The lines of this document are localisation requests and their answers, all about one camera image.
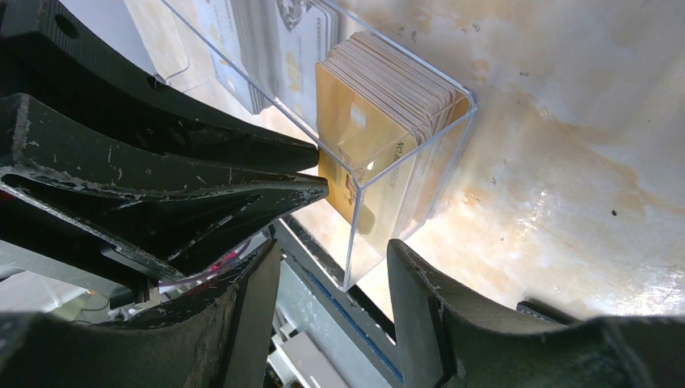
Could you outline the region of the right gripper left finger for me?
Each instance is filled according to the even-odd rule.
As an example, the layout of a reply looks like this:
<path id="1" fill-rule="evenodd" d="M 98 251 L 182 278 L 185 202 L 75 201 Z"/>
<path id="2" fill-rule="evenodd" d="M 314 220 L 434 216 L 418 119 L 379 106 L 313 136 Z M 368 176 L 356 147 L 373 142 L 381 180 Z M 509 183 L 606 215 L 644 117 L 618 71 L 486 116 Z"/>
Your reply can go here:
<path id="1" fill-rule="evenodd" d="M 123 322 L 1 316 L 4 387 L 260 387 L 279 287 L 267 240 L 237 267 Z"/>

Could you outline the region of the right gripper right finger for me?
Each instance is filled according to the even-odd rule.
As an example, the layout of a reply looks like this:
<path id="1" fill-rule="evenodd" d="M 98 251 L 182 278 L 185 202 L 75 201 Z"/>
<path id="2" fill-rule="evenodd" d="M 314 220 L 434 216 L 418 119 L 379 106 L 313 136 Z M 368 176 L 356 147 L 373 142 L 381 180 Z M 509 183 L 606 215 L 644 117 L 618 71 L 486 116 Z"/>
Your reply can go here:
<path id="1" fill-rule="evenodd" d="M 681 387 L 681 316 L 555 323 L 498 304 L 398 239 L 387 266 L 407 387 Z"/>

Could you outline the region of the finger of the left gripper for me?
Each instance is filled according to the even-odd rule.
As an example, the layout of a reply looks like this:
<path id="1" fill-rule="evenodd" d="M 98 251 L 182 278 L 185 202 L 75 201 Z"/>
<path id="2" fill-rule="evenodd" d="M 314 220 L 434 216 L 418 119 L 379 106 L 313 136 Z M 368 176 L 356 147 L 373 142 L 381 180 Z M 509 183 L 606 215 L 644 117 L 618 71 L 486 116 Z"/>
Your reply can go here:
<path id="1" fill-rule="evenodd" d="M 53 259 L 156 280 L 201 272 L 327 195 L 324 179 L 160 155 L 27 94 L 1 101 L 1 237 Z"/>
<path id="2" fill-rule="evenodd" d="M 25 93 L 87 128 L 162 155 L 296 173 L 317 147 L 166 86 L 58 1 L 1 4 L 1 94 Z"/>

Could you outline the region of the gold credit card stack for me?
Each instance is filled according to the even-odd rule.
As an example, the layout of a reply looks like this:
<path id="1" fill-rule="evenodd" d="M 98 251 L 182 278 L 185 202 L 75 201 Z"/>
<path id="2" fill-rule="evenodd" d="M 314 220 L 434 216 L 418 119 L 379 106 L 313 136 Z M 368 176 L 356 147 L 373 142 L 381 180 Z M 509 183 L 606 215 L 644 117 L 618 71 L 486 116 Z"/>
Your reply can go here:
<path id="1" fill-rule="evenodd" d="M 469 109 L 465 93 L 371 32 L 355 32 L 315 65 L 319 173 L 329 203 L 379 250 L 402 215 L 416 149 Z"/>

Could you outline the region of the clear plastic card box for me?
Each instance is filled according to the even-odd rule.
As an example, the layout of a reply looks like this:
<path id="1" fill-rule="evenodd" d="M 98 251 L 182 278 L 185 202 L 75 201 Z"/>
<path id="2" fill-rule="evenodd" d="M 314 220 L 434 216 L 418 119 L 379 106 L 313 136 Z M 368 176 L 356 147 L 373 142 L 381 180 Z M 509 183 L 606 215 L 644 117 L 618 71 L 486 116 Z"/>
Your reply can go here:
<path id="1" fill-rule="evenodd" d="M 314 144 L 326 199 L 296 213 L 348 290 L 431 217 L 473 94 L 331 1 L 127 1 L 161 82 Z"/>

